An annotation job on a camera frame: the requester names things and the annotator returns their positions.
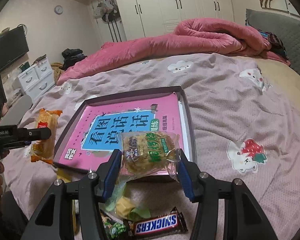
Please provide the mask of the orange bread snack packet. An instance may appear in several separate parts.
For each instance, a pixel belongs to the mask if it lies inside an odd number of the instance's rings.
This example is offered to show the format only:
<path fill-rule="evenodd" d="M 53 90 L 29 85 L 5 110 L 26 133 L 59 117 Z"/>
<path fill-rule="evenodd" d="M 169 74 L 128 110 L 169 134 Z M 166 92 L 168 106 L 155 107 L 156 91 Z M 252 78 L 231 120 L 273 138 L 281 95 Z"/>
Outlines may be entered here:
<path fill-rule="evenodd" d="M 53 164 L 58 118 L 62 113 L 61 110 L 40 109 L 36 126 L 39 135 L 38 139 L 32 143 L 30 151 L 32 162 L 43 161 Z"/>

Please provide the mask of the green bag yellow pastry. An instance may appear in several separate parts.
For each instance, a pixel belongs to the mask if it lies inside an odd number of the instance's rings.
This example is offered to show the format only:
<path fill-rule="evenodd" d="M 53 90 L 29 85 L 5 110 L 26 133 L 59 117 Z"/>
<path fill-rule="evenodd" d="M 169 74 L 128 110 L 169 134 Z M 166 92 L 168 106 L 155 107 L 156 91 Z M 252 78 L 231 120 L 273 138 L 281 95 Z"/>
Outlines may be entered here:
<path fill-rule="evenodd" d="M 126 181 L 116 182 L 111 197 L 100 205 L 101 210 L 118 219 L 133 222 L 150 218 L 151 213 L 148 208 L 137 205 L 136 202 L 126 196 L 126 187 Z"/>

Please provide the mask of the brown Snickers bar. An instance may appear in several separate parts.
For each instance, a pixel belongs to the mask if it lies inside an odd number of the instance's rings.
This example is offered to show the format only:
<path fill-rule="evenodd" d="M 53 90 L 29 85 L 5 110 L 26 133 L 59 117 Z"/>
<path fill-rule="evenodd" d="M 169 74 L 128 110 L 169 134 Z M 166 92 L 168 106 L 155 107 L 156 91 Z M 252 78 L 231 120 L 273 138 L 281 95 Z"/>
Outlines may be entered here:
<path fill-rule="evenodd" d="M 175 206 L 170 212 L 137 222 L 123 221 L 128 226 L 131 239 L 154 239 L 158 237 L 187 233 L 185 218 Z"/>

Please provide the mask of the green label cookie packet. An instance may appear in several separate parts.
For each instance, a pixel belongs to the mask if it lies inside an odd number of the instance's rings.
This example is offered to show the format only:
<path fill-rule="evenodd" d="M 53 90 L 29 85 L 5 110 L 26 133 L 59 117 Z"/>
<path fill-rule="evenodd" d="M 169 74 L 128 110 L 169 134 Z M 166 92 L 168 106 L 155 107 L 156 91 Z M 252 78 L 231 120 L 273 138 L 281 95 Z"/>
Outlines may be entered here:
<path fill-rule="evenodd" d="M 179 135 L 168 132 L 138 131 L 121 133 L 122 166 L 117 182 L 131 181 L 166 171 L 177 180 Z"/>

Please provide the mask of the green peas snack packet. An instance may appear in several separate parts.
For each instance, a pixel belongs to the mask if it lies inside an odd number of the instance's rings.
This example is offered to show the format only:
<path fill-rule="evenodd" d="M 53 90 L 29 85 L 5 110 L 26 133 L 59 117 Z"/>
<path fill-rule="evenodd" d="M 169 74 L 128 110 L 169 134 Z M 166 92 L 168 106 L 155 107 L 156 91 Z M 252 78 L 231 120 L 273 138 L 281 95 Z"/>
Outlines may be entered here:
<path fill-rule="evenodd" d="M 113 220 L 102 210 L 100 211 L 100 214 L 108 239 L 115 240 L 127 238 L 128 230 L 125 224 Z"/>

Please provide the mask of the dark shallow cardboard tray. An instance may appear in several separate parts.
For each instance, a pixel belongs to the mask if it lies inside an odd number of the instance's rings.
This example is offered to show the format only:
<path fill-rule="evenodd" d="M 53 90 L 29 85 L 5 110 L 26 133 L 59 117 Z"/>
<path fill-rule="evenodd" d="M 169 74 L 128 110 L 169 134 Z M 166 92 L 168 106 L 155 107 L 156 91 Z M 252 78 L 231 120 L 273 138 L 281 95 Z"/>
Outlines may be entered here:
<path fill-rule="evenodd" d="M 186 94 L 173 86 L 84 100 L 55 145 L 53 163 L 81 173 L 95 170 L 121 148 L 120 133 L 137 131 L 177 134 L 187 159 L 197 161 Z"/>

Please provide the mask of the brown fuzzy blanket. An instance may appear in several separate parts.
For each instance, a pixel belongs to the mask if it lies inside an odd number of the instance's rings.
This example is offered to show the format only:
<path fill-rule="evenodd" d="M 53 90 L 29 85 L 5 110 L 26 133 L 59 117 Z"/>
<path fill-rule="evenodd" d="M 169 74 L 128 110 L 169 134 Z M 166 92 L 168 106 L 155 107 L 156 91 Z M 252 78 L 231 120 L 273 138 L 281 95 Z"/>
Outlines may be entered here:
<path fill-rule="evenodd" d="M 53 76 L 54 76 L 54 81 L 57 83 L 59 77 L 64 73 L 63 64 L 60 62 L 54 62 L 50 64 L 52 70 L 53 70 Z"/>

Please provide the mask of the pink cartoon bed sheet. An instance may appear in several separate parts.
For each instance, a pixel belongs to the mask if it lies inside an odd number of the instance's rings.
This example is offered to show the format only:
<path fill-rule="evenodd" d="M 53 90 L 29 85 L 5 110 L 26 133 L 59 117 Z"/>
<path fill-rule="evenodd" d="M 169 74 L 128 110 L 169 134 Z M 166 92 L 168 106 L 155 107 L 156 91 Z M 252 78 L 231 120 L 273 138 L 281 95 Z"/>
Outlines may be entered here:
<path fill-rule="evenodd" d="M 295 237 L 300 76 L 281 62 L 193 54 L 130 64 L 56 86 L 33 104 L 21 125 L 33 128 L 41 108 L 57 109 L 61 134 L 84 99 L 166 86 L 180 86 L 186 94 L 199 168 L 221 180 L 241 178 L 277 237 Z"/>

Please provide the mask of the black flat television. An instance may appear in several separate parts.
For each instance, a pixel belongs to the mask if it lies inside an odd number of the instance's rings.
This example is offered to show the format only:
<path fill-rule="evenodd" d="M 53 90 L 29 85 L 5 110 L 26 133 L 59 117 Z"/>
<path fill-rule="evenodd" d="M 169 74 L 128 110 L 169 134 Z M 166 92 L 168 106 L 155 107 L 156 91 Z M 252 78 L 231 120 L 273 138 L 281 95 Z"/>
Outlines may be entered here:
<path fill-rule="evenodd" d="M 29 51 L 23 26 L 0 35 L 0 73 Z"/>

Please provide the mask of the dark clothes pile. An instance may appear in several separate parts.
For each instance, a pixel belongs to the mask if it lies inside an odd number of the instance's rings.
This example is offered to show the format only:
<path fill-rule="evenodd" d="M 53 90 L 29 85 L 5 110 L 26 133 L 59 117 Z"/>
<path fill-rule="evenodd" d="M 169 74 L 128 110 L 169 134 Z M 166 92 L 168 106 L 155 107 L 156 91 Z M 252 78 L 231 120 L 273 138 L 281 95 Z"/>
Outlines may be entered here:
<path fill-rule="evenodd" d="M 87 56 L 83 54 L 83 50 L 81 49 L 66 49 L 62 52 L 62 57 L 64 58 L 62 70 L 67 70 Z"/>

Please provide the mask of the hanging bags on door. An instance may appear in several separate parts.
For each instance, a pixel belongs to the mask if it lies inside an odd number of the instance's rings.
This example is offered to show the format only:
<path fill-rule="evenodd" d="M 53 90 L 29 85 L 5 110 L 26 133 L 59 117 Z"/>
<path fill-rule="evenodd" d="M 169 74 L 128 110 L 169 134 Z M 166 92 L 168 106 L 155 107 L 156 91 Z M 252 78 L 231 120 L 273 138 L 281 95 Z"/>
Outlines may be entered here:
<path fill-rule="evenodd" d="M 95 19 L 101 18 L 104 22 L 113 22 L 120 18 L 119 8 L 114 0 L 102 0 L 94 9 Z"/>

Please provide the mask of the cream wardrobe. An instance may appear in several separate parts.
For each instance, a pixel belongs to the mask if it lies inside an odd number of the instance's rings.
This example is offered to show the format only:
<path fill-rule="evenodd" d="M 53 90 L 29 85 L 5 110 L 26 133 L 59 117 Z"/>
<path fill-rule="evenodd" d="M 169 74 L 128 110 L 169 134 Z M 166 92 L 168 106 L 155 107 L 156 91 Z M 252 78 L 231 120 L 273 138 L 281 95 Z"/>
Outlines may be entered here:
<path fill-rule="evenodd" d="M 172 33 L 183 20 L 221 18 L 233 21 L 231 0 L 76 0 L 109 3 L 118 10 L 127 40 Z"/>

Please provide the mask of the dark patterned clothes on bed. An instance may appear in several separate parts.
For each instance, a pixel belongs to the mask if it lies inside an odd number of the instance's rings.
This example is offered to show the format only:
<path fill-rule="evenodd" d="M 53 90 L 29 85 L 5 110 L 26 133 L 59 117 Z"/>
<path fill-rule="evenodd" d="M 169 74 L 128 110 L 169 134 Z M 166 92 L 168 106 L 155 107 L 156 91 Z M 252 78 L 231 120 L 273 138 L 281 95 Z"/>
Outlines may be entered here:
<path fill-rule="evenodd" d="M 274 33 L 268 31 L 262 31 L 261 29 L 257 29 L 258 32 L 265 38 L 271 45 L 270 51 L 274 52 L 277 55 L 280 55 L 284 59 L 288 60 L 286 48 L 281 41 Z"/>

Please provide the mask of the grey padded headboard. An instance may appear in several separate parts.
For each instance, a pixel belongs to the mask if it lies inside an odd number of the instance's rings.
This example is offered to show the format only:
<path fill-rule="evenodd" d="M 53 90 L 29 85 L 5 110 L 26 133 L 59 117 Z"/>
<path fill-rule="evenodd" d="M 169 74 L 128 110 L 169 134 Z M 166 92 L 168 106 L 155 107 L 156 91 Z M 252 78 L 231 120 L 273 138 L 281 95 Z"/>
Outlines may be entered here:
<path fill-rule="evenodd" d="M 251 26 L 274 33 L 283 42 L 290 67 L 300 75 L 300 20 L 252 9 L 246 10 L 245 18 Z"/>

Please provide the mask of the round wall clock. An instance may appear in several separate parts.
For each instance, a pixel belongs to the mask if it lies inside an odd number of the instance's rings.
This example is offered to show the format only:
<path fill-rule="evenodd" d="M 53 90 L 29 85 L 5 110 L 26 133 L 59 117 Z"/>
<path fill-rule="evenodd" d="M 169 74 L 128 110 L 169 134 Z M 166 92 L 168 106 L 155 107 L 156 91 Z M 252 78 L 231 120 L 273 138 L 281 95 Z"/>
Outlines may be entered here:
<path fill-rule="evenodd" d="M 61 15 L 63 13 L 63 7 L 61 5 L 57 5 L 55 8 L 54 8 L 54 12 L 57 14 L 57 15 Z"/>

